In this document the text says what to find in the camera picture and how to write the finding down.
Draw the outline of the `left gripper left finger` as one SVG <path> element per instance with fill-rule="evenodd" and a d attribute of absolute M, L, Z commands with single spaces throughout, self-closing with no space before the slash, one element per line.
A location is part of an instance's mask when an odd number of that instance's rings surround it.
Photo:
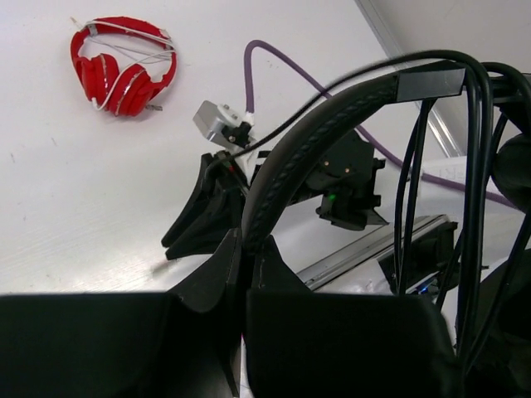
<path fill-rule="evenodd" d="M 1 298 L 4 397 L 237 397 L 241 232 L 165 292 Z"/>

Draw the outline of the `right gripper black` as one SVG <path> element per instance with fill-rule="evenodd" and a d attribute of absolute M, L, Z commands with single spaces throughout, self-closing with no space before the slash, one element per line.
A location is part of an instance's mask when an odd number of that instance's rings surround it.
<path fill-rule="evenodd" d="M 274 212 L 280 214 L 288 206 L 321 196 L 316 212 L 334 226 L 362 231 L 368 225 L 386 225 L 376 212 L 381 197 L 374 193 L 377 172 L 385 162 L 373 155 L 374 146 L 353 130 L 328 144 L 280 141 L 267 153 L 251 184 L 259 199 L 253 205 L 252 220 L 263 214 L 276 223 Z"/>

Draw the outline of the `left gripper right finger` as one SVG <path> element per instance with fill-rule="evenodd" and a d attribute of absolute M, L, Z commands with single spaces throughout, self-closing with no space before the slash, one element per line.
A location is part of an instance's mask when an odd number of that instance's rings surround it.
<path fill-rule="evenodd" d="M 457 397 L 446 322 L 419 296 L 311 292 L 273 238 L 246 296 L 246 373 L 256 397 Z"/>

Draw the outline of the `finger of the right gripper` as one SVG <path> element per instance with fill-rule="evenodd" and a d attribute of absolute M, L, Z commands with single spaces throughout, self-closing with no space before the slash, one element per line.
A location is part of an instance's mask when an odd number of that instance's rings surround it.
<path fill-rule="evenodd" d="M 166 258 L 214 253 L 227 232 L 240 225 L 244 204 L 237 185 L 218 183 L 211 192 L 194 187 L 181 214 L 164 235 Z"/>
<path fill-rule="evenodd" d="M 161 239 L 162 247 L 217 247 L 223 239 L 223 175 L 207 172 L 215 160 L 210 153 L 201 156 L 196 185 Z"/>

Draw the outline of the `black headset with cable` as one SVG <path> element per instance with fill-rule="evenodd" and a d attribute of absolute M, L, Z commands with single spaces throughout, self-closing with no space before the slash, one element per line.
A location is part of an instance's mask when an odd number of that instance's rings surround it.
<path fill-rule="evenodd" d="M 530 82 L 506 64 L 481 63 L 458 51 L 421 51 L 371 65 L 371 70 L 403 62 L 430 63 L 448 60 L 465 68 L 462 94 L 468 100 L 468 154 L 465 175 L 463 229 L 456 243 L 437 298 L 443 300 L 453 278 L 459 280 L 457 308 L 457 354 L 460 395 L 457 397 L 527 397 L 530 394 L 529 360 L 502 362 L 502 347 L 492 346 L 492 330 L 508 305 L 522 309 L 530 300 L 529 283 L 519 282 L 528 272 L 530 224 L 522 224 L 504 266 L 496 294 L 487 313 L 480 311 L 480 261 L 484 227 L 486 187 L 493 181 L 517 209 L 530 209 Z M 365 81 L 335 96 L 322 90 L 302 109 L 275 130 L 274 136 L 300 145 L 304 141 L 335 142 L 341 133 L 378 112 L 382 107 L 406 102 L 398 99 L 399 71 Z M 394 216 L 394 265 L 398 292 L 406 296 L 410 269 L 412 226 L 416 211 L 421 160 L 427 119 L 437 99 L 424 99 L 412 131 L 397 186 Z M 242 218 L 243 245 L 255 255 L 276 223 L 258 216 L 253 205 L 259 199 L 251 187 Z M 274 212 L 276 222 L 281 213 Z"/>

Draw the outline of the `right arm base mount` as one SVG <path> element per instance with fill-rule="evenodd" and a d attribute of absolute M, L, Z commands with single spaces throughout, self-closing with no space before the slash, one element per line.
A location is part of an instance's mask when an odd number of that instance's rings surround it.
<path fill-rule="evenodd" d="M 447 216 L 420 216 L 414 220 L 407 274 L 407 294 L 436 294 L 454 253 L 458 223 Z M 384 294 L 398 292 L 394 265 L 394 227 L 380 226 L 372 243 L 378 252 L 374 259 L 382 274 L 373 283 L 374 290 Z"/>

